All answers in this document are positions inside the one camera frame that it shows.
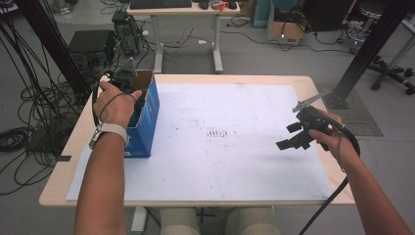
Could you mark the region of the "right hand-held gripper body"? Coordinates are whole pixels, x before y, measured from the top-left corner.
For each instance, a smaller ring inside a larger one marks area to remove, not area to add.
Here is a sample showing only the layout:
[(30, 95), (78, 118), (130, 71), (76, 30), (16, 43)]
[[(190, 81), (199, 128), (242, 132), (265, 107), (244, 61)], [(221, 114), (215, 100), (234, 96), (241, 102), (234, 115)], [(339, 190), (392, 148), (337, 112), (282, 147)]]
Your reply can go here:
[(297, 119), (302, 125), (302, 131), (308, 132), (309, 129), (324, 131), (327, 128), (328, 123), (325, 122), (322, 115), (311, 106), (312, 103), (323, 98), (325, 95), (327, 95), (327, 92), (314, 95), (303, 101), (298, 101), (297, 105), (293, 108), (293, 112), (298, 113)]

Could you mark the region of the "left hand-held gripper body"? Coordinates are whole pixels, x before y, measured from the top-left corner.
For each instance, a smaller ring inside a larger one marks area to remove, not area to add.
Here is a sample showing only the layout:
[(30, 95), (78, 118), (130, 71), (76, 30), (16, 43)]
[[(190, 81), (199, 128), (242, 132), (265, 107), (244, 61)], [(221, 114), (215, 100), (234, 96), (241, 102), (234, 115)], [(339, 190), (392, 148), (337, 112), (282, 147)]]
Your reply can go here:
[(134, 60), (129, 58), (125, 64), (110, 77), (110, 84), (117, 87), (123, 93), (131, 94), (134, 91), (133, 80), (136, 76), (137, 71), (134, 66)]

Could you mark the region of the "blue cardboard box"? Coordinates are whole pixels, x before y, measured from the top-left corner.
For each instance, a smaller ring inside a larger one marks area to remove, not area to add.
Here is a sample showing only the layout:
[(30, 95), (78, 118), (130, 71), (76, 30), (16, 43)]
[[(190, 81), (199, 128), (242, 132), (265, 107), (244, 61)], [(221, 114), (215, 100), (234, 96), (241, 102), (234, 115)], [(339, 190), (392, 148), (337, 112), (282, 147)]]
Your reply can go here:
[(124, 149), (126, 158), (148, 158), (160, 109), (160, 99), (156, 79), (152, 70), (139, 70), (133, 80), (134, 90), (141, 90), (145, 105), (140, 114), (131, 116), (127, 127), (128, 144)]

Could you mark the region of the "person's left hand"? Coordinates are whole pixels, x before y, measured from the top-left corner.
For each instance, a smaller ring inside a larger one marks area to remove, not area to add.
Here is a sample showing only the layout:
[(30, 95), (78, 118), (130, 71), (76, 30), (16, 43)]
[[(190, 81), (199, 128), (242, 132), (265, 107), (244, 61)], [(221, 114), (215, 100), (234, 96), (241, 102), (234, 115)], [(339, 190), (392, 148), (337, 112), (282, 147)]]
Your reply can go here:
[(107, 81), (101, 81), (99, 86), (102, 91), (93, 104), (95, 115), (103, 123), (118, 124), (126, 128), (142, 91), (125, 94)]

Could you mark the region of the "dark grey floor mat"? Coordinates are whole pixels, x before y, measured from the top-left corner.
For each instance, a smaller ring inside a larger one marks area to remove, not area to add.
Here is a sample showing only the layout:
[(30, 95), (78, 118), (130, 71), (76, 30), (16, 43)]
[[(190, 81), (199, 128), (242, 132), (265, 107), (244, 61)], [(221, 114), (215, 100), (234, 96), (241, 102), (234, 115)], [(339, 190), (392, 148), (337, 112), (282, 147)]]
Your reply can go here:
[(329, 105), (327, 100), (319, 100), (323, 107), (332, 114), (343, 119), (346, 128), (355, 136), (383, 137), (384, 134), (374, 121), (372, 115), (363, 104), (357, 92), (352, 89), (344, 104), (338, 109)]

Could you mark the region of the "black equipment case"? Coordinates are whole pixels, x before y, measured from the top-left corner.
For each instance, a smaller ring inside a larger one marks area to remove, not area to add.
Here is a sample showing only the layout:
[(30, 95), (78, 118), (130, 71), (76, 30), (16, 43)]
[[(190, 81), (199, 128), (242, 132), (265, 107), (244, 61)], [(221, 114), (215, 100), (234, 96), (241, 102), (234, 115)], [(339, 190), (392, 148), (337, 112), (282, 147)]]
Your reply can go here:
[(110, 29), (76, 31), (69, 43), (69, 51), (84, 62), (96, 61), (108, 65), (115, 52), (115, 33)]

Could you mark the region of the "black keyboard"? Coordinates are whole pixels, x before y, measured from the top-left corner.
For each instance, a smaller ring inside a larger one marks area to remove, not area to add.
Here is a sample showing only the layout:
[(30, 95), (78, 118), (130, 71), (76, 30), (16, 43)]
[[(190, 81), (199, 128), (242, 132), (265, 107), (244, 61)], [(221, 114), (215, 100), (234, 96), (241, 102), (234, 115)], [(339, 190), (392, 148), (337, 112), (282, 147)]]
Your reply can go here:
[(191, 8), (192, 0), (131, 0), (129, 7), (138, 9)]

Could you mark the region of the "brown cardboard box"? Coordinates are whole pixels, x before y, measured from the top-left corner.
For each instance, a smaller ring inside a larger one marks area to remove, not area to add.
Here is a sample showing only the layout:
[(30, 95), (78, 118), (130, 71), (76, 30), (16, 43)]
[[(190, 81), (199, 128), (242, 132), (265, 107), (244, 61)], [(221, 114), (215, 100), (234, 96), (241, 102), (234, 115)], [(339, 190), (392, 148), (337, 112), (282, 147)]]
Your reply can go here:
[(267, 23), (267, 39), (297, 45), (304, 36), (307, 20), (300, 13), (272, 11)]

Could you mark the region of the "black office chair base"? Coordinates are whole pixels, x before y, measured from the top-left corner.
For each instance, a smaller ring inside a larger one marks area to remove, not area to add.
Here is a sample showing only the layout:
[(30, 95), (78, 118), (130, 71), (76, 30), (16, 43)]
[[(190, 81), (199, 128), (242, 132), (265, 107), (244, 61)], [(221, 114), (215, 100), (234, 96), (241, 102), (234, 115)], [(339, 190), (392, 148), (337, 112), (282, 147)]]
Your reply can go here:
[(368, 66), (368, 70), (376, 71), (380, 74), (376, 81), (371, 85), (372, 90), (379, 90), (381, 88), (382, 81), (386, 77), (390, 77), (406, 88), (406, 95), (415, 94), (415, 85), (408, 81), (408, 78), (415, 76), (414, 69), (404, 69), (397, 66), (389, 65), (380, 56), (376, 56), (373, 59), (372, 63)]

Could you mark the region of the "white table leg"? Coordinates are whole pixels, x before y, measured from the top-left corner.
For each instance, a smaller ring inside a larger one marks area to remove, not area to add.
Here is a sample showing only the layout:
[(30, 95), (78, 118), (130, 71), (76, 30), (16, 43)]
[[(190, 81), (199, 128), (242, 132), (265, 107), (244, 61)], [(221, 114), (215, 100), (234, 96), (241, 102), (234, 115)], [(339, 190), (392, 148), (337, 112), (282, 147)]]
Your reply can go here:
[(142, 235), (145, 231), (147, 221), (147, 211), (143, 207), (136, 207), (131, 222), (131, 234)]

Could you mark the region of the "teal box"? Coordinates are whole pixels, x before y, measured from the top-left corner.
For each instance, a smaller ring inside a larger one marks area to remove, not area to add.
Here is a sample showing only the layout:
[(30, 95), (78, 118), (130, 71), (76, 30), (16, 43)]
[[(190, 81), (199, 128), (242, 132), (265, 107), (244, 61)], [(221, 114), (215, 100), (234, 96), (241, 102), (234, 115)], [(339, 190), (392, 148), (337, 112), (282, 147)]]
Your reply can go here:
[(271, 0), (254, 0), (252, 24), (254, 28), (266, 28), (270, 14)]

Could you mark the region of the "orange small item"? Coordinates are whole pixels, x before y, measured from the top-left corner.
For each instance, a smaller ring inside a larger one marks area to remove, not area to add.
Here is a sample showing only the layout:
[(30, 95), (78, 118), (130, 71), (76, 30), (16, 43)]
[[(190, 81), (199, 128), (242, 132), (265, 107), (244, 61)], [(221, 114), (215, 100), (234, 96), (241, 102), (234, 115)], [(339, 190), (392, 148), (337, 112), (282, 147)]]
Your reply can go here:
[(210, 6), (215, 11), (223, 11), (224, 9), (228, 8), (229, 3), (222, 0), (211, 0)]

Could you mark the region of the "person's beige trousers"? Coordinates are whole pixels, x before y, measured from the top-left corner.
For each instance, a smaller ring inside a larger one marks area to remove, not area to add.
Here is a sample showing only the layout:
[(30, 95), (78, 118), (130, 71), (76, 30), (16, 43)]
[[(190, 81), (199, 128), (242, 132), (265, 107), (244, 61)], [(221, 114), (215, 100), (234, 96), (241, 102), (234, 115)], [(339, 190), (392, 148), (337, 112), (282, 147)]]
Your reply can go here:
[[(162, 209), (161, 235), (201, 235), (196, 211)], [(235, 208), (227, 216), (225, 235), (281, 235), (281, 232), (271, 207)]]

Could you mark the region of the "round stool on wheels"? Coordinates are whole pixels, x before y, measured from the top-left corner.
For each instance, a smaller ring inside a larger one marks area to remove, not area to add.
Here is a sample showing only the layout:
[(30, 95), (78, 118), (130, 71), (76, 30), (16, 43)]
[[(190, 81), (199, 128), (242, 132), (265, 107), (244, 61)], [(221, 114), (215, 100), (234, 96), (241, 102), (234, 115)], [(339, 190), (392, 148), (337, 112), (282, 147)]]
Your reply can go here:
[(357, 52), (357, 45), (367, 39), (386, 8), (387, 4), (382, 2), (366, 1), (360, 3), (358, 10), (366, 20), (361, 25), (356, 26), (351, 26), (350, 21), (343, 21), (341, 35), (336, 42), (342, 44), (345, 42), (345, 38), (351, 39), (353, 44), (348, 49), (348, 52), (354, 55)]

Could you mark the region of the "black metal post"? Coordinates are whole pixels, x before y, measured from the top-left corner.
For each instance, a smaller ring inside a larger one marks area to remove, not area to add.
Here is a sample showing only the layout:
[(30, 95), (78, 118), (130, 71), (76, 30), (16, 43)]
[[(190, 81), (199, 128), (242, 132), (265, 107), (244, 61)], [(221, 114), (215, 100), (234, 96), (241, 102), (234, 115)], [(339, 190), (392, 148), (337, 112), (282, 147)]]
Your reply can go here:
[(78, 70), (67, 43), (52, 21), (52, 16), (46, 12), (39, 0), (14, 1), (69, 83), (75, 97), (78, 100), (87, 100), (91, 89)]
[(330, 94), (323, 97), (328, 109), (343, 110), (347, 108), (346, 98), (352, 88), (366, 72), (371, 61), (381, 51), (407, 12), (413, 7), (415, 7), (415, 0), (391, 0), (337, 86)]

